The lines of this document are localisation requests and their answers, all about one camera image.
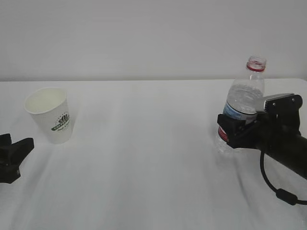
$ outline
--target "black cable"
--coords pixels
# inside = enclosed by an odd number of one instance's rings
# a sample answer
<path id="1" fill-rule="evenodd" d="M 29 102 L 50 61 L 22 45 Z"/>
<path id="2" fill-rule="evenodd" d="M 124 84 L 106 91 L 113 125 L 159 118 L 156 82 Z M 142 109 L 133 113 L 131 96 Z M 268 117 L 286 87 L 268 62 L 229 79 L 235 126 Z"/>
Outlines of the black cable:
<path id="1" fill-rule="evenodd" d="M 260 155 L 260 170 L 261 170 L 261 174 L 262 177 L 265 181 L 265 183 L 268 185 L 268 187 L 270 187 L 271 190 L 273 190 L 276 194 L 276 196 L 283 200 L 284 202 L 287 202 L 290 205 L 295 205 L 295 204 L 300 204 L 300 205 L 307 205 L 307 200 L 299 200 L 297 199 L 297 196 L 289 193 L 286 190 L 283 190 L 281 188 L 276 189 L 271 182 L 269 181 L 267 174 L 265 173 L 264 170 L 264 149 L 261 150 L 261 155 Z"/>

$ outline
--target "cup rim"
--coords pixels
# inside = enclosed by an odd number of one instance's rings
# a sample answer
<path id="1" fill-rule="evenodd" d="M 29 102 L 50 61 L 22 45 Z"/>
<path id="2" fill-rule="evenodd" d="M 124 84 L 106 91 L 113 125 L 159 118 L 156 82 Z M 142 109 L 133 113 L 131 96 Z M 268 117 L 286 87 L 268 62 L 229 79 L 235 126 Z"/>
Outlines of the cup rim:
<path id="1" fill-rule="evenodd" d="M 25 104 L 26 104 L 26 102 L 28 101 L 28 99 L 29 99 L 31 96 L 33 96 L 35 93 L 37 93 L 37 92 L 39 92 L 39 91 L 42 91 L 42 90 L 46 90 L 46 89 L 58 89 L 58 90 L 62 90 L 62 91 L 64 92 L 64 95 L 65 95 L 64 100 L 63 100 L 61 103 L 59 103 L 57 106 L 55 106 L 55 107 L 53 107 L 53 108 L 51 108 L 51 109 L 49 109 L 49 110 L 40 112 L 40 113 L 33 113 L 33 112 L 29 111 L 29 110 L 26 108 L 26 106 L 25 106 Z M 40 89 L 34 91 L 33 93 L 31 93 L 30 95 L 27 96 L 27 98 L 26 98 L 25 101 L 24 101 L 24 109 L 25 109 L 25 111 L 27 111 L 29 114 L 33 114 L 33 115 L 45 114 L 45 113 L 48 113 L 48 112 L 50 112 L 50 111 L 52 111 L 52 110 L 58 108 L 58 107 L 59 107 L 60 105 L 62 105 L 66 100 L 67 100 L 67 92 L 66 92 L 63 88 L 60 88 L 60 87 L 44 87 L 44 88 L 40 88 Z"/>

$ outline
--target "bottle label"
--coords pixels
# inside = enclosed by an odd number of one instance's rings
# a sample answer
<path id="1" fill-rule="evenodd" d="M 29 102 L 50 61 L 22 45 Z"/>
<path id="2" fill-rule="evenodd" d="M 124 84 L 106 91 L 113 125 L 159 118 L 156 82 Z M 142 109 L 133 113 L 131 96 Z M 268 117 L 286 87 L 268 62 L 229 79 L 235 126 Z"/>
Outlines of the bottle label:
<path id="1" fill-rule="evenodd" d="M 226 104 L 225 104 L 223 114 L 230 117 L 230 118 L 236 119 L 236 120 L 245 120 L 246 125 L 251 123 L 252 121 L 254 121 L 257 118 L 257 113 L 255 113 L 255 114 L 241 113 L 241 112 L 235 110 L 233 107 L 231 107 L 228 102 L 226 102 Z M 224 141 L 226 141 L 226 142 L 229 141 L 227 134 L 225 133 L 225 131 L 221 127 L 219 127 L 219 129 L 218 129 L 218 134 L 221 137 L 221 139 L 223 139 Z"/>
<path id="2" fill-rule="evenodd" d="M 228 117 L 231 117 L 233 119 L 236 119 L 236 120 L 246 120 L 246 124 L 251 123 L 257 117 L 257 113 L 255 113 L 255 114 L 245 114 L 245 113 L 241 113 L 241 112 L 235 110 L 233 107 L 231 107 L 229 105 L 228 102 L 226 102 L 226 104 L 225 104 L 223 114 L 227 115 Z"/>

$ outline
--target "white wall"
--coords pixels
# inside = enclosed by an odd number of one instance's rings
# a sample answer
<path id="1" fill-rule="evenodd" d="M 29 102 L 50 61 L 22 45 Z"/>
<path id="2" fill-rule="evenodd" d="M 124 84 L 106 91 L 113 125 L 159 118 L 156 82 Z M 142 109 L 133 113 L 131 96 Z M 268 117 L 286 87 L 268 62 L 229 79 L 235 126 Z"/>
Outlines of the white wall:
<path id="1" fill-rule="evenodd" d="M 306 0 L 0 0 L 0 80 L 307 76 Z"/>

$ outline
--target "water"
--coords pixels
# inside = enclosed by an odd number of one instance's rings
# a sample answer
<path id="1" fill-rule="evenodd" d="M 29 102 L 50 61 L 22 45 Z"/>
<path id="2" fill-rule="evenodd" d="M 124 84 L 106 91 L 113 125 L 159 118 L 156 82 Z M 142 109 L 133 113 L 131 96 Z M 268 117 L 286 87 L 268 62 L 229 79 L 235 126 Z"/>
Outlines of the water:
<path id="1" fill-rule="evenodd" d="M 263 97 L 263 93 L 248 85 L 233 85 L 228 93 L 227 102 L 235 110 L 245 114 L 255 114 L 255 101 Z"/>
<path id="2" fill-rule="evenodd" d="M 246 120 L 248 124 L 256 118 L 255 102 L 258 98 L 262 97 L 262 91 L 255 87 L 234 84 L 228 92 L 228 105 L 226 104 L 225 106 L 224 114 L 235 119 Z M 216 135 L 215 142 L 218 151 L 223 155 L 238 151 L 238 149 L 233 149 L 228 146 L 218 134 Z"/>

